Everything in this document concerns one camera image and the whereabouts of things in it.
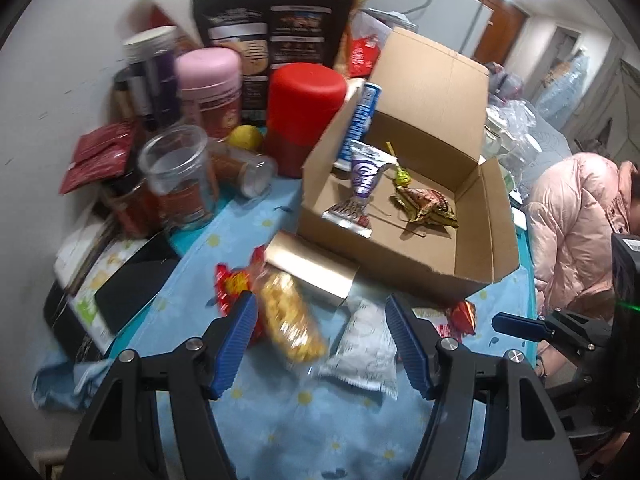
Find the red white spicy strip packet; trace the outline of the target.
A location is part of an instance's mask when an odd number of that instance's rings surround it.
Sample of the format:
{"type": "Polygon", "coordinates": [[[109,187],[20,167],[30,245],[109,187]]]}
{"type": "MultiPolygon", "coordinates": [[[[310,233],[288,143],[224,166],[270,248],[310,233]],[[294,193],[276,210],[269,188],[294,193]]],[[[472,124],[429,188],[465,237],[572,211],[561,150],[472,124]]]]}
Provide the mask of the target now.
{"type": "Polygon", "coordinates": [[[412,313],[420,320],[430,322],[440,338],[454,337],[449,318],[444,311],[432,308],[412,308],[412,313]]]}

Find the red gold sausage packet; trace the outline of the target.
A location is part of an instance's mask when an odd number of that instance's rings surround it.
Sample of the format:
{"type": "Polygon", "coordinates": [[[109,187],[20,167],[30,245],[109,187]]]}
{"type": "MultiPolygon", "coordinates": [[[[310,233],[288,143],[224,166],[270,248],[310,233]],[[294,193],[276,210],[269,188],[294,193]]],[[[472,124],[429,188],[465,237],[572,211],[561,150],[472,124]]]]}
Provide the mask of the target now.
{"type": "Polygon", "coordinates": [[[258,276],[265,265],[265,245],[255,247],[250,263],[244,268],[230,268],[217,263],[214,270],[216,304],[223,316],[227,316],[242,292],[254,292],[258,276]]]}

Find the clear bag yellow puffs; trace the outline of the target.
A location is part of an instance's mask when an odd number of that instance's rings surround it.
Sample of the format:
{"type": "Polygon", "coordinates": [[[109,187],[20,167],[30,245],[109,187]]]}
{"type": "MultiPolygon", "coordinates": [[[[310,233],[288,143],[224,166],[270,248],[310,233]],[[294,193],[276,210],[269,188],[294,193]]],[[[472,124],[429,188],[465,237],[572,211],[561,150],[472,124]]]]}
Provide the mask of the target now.
{"type": "Polygon", "coordinates": [[[326,340],[291,274],[263,263],[252,291],[262,326],[286,362],[307,365],[326,356],[326,340]]]}

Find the small red gold candy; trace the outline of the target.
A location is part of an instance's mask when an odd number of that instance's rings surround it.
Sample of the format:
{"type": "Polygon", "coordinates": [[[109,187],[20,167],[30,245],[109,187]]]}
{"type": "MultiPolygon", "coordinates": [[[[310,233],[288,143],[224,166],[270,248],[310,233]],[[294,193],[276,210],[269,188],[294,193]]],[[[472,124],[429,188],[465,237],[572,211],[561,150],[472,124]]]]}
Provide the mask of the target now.
{"type": "Polygon", "coordinates": [[[448,309],[450,325],[462,335],[473,336],[476,331],[476,307],[469,300],[461,300],[448,309]]]}

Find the white bread snack bag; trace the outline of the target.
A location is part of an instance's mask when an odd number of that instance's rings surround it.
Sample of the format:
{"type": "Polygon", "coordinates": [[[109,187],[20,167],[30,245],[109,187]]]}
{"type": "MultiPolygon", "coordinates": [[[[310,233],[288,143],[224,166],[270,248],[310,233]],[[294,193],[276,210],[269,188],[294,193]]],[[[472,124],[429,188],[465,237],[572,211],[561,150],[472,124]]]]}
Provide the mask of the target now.
{"type": "Polygon", "coordinates": [[[397,347],[384,309],[364,298],[350,300],[347,307],[349,319],[340,341],[320,365],[318,375],[396,400],[397,347]]]}

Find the small gold cardboard box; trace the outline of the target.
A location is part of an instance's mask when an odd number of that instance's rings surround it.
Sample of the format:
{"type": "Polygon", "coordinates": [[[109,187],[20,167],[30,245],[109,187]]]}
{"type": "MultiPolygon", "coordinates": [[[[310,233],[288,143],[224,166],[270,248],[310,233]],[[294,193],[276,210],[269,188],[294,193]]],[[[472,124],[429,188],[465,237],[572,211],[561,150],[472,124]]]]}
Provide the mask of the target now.
{"type": "Polygon", "coordinates": [[[347,299],[358,272],[356,263],[285,231],[266,245],[265,259],[335,307],[347,299]]]}

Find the green red crinkled snack packet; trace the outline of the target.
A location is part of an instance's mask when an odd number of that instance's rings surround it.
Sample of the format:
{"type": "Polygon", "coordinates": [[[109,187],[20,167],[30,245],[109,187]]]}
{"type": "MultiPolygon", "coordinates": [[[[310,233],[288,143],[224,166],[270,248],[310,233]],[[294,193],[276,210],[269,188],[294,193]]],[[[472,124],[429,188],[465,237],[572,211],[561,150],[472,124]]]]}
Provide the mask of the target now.
{"type": "Polygon", "coordinates": [[[395,188],[394,200],[405,211],[409,223],[420,226],[459,227],[454,208],[445,195],[432,188],[412,188],[398,186],[395,188]]]}

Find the yellow lollipop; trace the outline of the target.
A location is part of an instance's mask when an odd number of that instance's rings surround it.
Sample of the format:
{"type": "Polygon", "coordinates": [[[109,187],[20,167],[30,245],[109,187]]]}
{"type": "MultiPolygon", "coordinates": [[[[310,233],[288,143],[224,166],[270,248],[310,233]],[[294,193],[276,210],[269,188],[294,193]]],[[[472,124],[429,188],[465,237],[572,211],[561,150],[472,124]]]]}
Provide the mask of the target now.
{"type": "Polygon", "coordinates": [[[386,142],[386,148],[390,153],[390,156],[392,156],[395,161],[395,177],[393,178],[394,185],[396,186],[396,188],[408,188],[412,181],[412,177],[410,176],[409,171],[399,163],[399,159],[395,153],[393,145],[390,142],[386,142]]]}

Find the purple silver snack packet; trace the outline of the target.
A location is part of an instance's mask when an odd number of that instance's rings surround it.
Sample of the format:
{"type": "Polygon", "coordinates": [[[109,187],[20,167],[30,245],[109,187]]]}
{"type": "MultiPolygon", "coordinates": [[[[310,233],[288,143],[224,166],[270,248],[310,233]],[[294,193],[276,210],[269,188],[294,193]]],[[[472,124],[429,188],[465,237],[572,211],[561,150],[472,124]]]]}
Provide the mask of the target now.
{"type": "Polygon", "coordinates": [[[327,209],[322,218],[364,238],[372,234],[367,206],[383,172],[395,166],[397,157],[361,141],[350,148],[350,195],[327,209]]]}

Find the blue white tablet tube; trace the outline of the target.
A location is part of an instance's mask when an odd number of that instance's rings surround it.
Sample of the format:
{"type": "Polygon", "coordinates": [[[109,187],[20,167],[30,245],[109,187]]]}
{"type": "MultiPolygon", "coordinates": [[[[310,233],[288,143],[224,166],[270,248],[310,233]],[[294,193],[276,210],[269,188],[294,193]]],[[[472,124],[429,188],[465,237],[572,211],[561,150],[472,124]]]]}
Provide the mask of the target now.
{"type": "Polygon", "coordinates": [[[369,131],[381,93],[382,88],[372,82],[366,82],[362,86],[354,114],[352,114],[352,119],[334,162],[334,167],[337,170],[350,170],[350,166],[352,166],[352,148],[350,147],[352,141],[360,141],[369,131]]]}

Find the black smartphone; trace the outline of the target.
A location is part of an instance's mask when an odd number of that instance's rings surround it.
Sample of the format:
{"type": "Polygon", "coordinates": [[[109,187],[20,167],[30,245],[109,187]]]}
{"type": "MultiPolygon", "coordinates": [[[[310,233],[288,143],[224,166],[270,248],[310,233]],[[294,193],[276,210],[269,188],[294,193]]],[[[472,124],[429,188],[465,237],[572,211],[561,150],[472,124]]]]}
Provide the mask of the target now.
{"type": "Polygon", "coordinates": [[[129,258],[94,294],[112,335],[117,335],[162,289],[180,257],[157,235],[129,258]]]}

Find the pink puffer jacket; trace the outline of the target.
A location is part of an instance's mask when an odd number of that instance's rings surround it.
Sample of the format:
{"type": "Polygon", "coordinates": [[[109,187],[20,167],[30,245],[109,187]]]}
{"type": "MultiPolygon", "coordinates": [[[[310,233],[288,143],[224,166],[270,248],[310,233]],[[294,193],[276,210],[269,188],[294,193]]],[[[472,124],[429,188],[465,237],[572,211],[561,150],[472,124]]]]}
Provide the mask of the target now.
{"type": "Polygon", "coordinates": [[[639,233],[639,167],[578,153],[549,167],[526,203],[537,310],[613,316],[614,234],[639,233]]]}

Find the green white snack pouch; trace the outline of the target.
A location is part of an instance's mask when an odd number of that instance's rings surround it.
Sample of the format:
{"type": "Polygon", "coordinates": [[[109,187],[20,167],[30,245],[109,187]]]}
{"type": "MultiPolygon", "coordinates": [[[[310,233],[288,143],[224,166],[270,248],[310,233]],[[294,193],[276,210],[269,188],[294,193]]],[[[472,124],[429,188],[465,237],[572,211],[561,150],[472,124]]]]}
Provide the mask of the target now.
{"type": "Polygon", "coordinates": [[[104,316],[94,296],[115,272],[145,244],[146,240],[128,240],[128,238],[121,236],[116,237],[104,249],[80,286],[78,293],[70,300],[74,315],[102,354],[107,352],[115,335],[106,326],[104,316]]]}

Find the lying clear brown-label jar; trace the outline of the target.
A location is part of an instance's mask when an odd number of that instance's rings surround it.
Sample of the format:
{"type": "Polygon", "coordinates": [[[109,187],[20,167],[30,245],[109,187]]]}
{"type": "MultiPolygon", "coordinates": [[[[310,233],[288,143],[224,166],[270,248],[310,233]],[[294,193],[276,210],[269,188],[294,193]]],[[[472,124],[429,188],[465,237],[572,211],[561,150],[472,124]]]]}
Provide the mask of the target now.
{"type": "Polygon", "coordinates": [[[231,184],[246,200],[262,197],[278,173],[277,163],[272,158],[227,142],[210,140],[208,150],[216,178],[231,184]]]}

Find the dark lidded red jar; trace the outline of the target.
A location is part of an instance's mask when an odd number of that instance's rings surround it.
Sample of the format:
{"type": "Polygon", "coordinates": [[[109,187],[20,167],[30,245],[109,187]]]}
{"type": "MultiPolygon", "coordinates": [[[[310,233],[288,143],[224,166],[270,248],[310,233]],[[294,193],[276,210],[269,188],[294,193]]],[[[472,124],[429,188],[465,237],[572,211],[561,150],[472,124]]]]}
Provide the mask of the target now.
{"type": "Polygon", "coordinates": [[[157,200],[133,158],[123,174],[103,180],[100,189],[104,204],[129,237],[147,238],[160,229],[157,200]]]}

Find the open cardboard box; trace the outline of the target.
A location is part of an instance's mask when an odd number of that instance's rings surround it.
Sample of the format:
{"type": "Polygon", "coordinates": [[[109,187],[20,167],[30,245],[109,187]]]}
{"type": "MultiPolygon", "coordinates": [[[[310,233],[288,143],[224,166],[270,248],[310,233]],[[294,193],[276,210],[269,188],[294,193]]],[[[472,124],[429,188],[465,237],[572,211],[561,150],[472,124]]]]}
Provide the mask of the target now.
{"type": "Polygon", "coordinates": [[[352,194],[348,175],[334,166],[358,103],[351,98],[304,163],[298,235],[416,296],[458,301],[501,281],[518,268],[518,242],[500,166],[480,160],[487,68],[396,28],[370,81],[381,94],[364,143],[395,153],[412,188],[442,193],[458,224],[410,221],[395,200],[393,168],[368,200],[369,236],[324,218],[352,194]]]}

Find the clear plastic jar brown label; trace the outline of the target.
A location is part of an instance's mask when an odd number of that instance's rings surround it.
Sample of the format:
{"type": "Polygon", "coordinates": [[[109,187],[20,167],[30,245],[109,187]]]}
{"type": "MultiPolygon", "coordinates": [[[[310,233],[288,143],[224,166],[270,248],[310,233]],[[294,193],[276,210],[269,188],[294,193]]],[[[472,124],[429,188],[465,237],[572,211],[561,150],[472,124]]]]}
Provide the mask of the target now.
{"type": "Polygon", "coordinates": [[[215,217],[219,188],[208,136],[199,126],[178,124],[153,136],[138,167],[166,230],[199,229],[215,217]]]}

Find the white flat box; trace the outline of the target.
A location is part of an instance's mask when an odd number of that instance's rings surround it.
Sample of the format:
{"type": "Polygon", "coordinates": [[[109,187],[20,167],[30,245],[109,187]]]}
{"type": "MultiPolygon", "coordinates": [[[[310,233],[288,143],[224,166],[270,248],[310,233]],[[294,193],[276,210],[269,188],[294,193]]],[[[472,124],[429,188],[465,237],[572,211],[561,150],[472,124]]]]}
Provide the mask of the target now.
{"type": "Polygon", "coordinates": [[[54,260],[53,271],[62,289],[76,294],[116,231],[117,223],[112,214],[101,218],[92,207],[80,214],[54,260]]]}

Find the yellow lemon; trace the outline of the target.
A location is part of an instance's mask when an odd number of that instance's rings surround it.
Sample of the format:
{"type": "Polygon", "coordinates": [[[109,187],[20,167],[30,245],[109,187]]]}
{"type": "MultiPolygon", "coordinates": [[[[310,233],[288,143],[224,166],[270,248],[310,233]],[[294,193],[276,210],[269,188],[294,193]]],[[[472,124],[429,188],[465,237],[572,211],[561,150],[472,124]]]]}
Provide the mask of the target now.
{"type": "Polygon", "coordinates": [[[228,135],[227,143],[240,150],[259,152],[263,138],[259,128],[252,125],[240,125],[228,135]]]}

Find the clear plastic bag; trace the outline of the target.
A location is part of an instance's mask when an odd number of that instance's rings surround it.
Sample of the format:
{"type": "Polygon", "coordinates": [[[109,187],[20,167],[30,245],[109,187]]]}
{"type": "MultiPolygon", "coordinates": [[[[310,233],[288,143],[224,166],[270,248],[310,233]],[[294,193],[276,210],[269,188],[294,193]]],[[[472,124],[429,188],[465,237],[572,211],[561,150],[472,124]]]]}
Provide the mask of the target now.
{"type": "Polygon", "coordinates": [[[480,156],[495,158],[515,184],[522,182],[527,168],[542,152],[529,130],[537,125],[533,112],[522,100],[486,107],[485,136],[480,156]]]}

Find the dark red sachets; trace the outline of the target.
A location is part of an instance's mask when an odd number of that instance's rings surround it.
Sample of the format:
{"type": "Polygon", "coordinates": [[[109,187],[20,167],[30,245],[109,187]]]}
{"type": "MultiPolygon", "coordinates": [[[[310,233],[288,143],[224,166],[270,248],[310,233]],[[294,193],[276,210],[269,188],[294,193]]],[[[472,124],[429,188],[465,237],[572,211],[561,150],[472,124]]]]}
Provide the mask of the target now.
{"type": "Polygon", "coordinates": [[[127,167],[137,130],[135,122],[114,122],[83,134],[76,143],[58,194],[120,177],[127,167]]]}

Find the red lidded canister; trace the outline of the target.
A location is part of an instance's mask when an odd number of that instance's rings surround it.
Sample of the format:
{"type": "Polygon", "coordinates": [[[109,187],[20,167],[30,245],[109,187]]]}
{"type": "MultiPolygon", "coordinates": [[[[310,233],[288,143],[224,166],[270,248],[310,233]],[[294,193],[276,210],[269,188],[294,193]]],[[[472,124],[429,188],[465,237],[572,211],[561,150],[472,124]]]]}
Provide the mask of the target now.
{"type": "Polygon", "coordinates": [[[262,149],[276,161],[280,176],[302,176],[307,156],[343,106],[346,92],[346,79],[318,64],[292,63],[272,74],[262,149]]]}

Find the pink lidded jar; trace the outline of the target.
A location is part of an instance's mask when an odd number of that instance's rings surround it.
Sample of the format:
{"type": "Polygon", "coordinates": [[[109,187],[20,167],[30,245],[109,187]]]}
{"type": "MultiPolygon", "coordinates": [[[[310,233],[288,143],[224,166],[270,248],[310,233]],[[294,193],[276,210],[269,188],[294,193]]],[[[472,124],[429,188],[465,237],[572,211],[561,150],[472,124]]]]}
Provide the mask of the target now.
{"type": "Polygon", "coordinates": [[[210,138],[228,136],[241,122],[239,53],[222,47],[193,50],[176,59],[175,70],[186,121],[210,138]]]}

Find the red snack bag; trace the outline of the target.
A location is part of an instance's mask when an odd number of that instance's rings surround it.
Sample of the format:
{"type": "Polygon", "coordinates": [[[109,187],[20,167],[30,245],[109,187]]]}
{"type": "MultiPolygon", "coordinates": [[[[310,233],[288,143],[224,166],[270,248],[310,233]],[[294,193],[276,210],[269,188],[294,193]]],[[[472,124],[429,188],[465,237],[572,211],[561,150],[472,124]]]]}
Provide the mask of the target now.
{"type": "Polygon", "coordinates": [[[368,78],[380,56],[381,48],[375,35],[352,40],[348,60],[350,78],[368,78]]]}

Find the black coffee bag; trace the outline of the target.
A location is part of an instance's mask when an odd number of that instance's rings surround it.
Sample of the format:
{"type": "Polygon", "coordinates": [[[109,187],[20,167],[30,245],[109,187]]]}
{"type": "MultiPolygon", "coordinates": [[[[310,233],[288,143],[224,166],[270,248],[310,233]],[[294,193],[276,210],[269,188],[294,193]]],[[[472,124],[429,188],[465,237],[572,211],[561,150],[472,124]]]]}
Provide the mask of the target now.
{"type": "Polygon", "coordinates": [[[241,57],[241,120],[266,122],[269,81],[291,63],[333,67],[355,0],[193,0],[205,47],[241,57]]]}

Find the brown wooden door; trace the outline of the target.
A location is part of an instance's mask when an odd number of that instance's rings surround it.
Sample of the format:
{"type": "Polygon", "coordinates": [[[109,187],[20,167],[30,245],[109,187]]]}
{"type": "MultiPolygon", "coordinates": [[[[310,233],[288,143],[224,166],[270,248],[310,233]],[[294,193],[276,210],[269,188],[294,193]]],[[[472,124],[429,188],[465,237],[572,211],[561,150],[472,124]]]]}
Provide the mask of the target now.
{"type": "Polygon", "coordinates": [[[503,64],[520,36],[528,15],[506,0],[482,0],[482,3],[492,13],[473,58],[480,64],[503,64]]]}

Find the white refrigerator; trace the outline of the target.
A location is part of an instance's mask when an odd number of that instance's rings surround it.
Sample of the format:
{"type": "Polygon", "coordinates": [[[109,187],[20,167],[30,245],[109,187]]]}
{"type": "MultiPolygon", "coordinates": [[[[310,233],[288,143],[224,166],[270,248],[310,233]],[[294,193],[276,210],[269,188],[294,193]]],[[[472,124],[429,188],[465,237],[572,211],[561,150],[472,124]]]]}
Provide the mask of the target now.
{"type": "Polygon", "coordinates": [[[416,32],[472,58],[492,17],[480,0],[368,0],[370,8],[397,12],[416,32]]]}

